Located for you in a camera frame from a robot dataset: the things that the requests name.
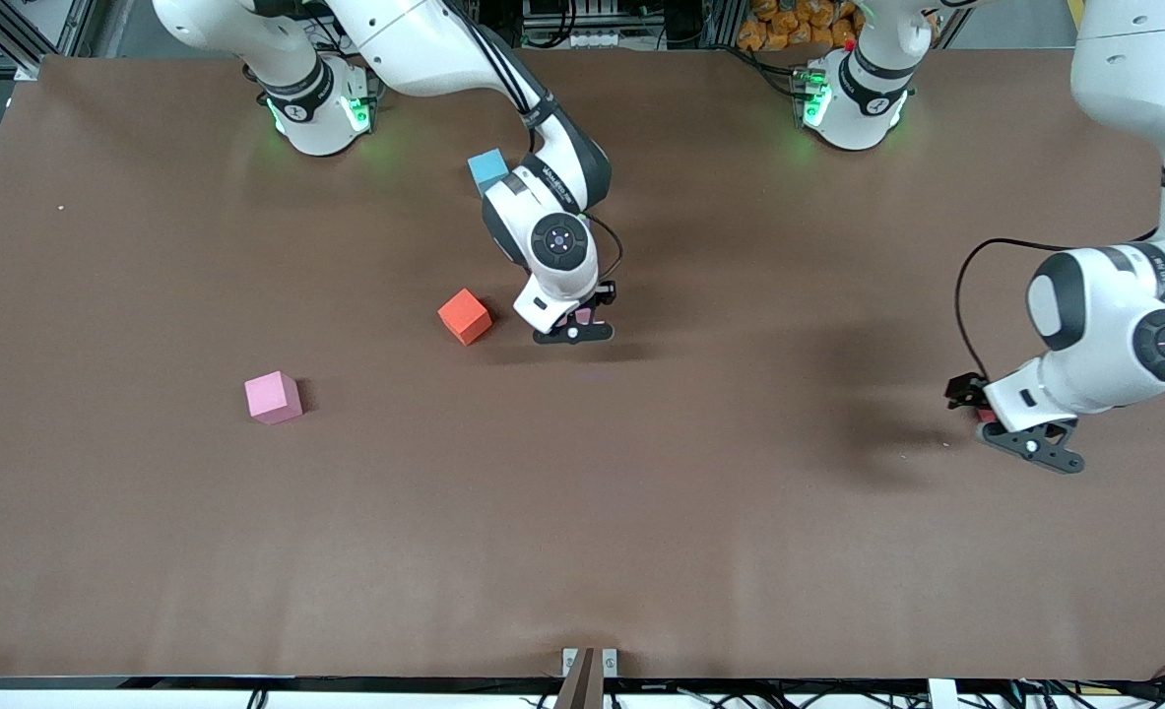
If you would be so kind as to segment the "orange netted fruit bag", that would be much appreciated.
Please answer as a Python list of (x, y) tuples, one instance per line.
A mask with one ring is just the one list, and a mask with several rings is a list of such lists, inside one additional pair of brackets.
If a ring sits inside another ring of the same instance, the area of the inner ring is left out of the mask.
[(747, 0), (735, 47), (779, 52), (800, 44), (852, 48), (867, 14), (853, 0)]

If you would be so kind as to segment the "metal bracket with brown post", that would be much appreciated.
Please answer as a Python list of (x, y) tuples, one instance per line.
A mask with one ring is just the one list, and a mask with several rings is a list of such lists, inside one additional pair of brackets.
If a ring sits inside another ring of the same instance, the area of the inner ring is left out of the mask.
[(608, 685), (619, 678), (617, 660), (617, 648), (563, 648), (563, 682), (551, 709), (623, 709)]

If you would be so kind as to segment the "white electronics box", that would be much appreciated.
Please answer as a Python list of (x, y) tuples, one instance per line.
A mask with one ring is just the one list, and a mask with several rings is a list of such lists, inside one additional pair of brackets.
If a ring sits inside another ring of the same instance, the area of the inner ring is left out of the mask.
[(536, 49), (619, 47), (661, 30), (644, 0), (522, 0), (522, 44)]

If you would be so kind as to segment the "aluminium frame profile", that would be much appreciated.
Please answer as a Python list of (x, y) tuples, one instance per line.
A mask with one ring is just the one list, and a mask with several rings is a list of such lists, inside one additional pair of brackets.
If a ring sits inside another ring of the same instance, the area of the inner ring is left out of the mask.
[(0, 80), (34, 80), (47, 55), (96, 52), (97, 23), (113, 1), (0, 0)]

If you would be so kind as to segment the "brown table mat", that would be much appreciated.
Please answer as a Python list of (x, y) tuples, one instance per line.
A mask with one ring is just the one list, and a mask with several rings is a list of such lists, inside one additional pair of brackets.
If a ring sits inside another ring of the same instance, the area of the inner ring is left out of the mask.
[[(235, 61), (54, 59), (0, 126), (0, 675), (1152, 678), (1165, 395), (1087, 468), (977, 444), (956, 269), (1109, 244), (1162, 166), (1068, 54), (935, 54), (836, 153), (723, 54), (527, 54), (614, 166), (607, 343), (541, 347), (469, 156), (388, 95), (312, 159)], [(490, 331), (437, 310), (469, 289)], [(294, 378), (253, 420), (243, 382)]]

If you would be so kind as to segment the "cyan foam cube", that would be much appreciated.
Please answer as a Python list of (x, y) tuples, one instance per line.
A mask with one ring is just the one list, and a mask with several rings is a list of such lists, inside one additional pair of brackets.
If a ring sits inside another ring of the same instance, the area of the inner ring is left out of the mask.
[(501, 149), (486, 150), (486, 153), (469, 157), (468, 168), (479, 196), (483, 196), (488, 189), (504, 179), (504, 176), (509, 173), (509, 166), (507, 166)]

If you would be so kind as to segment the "orange foam cube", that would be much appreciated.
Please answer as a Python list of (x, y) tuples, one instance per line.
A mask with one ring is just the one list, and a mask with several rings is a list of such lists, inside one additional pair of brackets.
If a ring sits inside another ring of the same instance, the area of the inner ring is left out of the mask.
[(483, 336), (493, 324), (490, 310), (469, 289), (461, 289), (443, 302), (437, 315), (444, 328), (465, 347)]

